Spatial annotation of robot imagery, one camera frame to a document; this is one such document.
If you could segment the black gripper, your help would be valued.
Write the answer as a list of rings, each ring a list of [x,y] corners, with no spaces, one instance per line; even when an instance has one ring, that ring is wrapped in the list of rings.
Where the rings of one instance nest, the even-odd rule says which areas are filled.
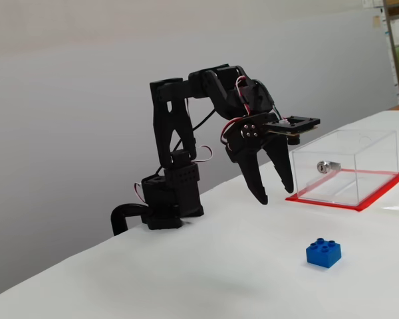
[[[238,164],[248,189],[262,205],[268,204],[257,160],[257,153],[262,147],[279,174],[285,190],[288,193],[294,192],[287,137],[271,133],[268,128],[268,124],[278,119],[274,113],[247,116],[225,131],[225,150],[231,161]]]

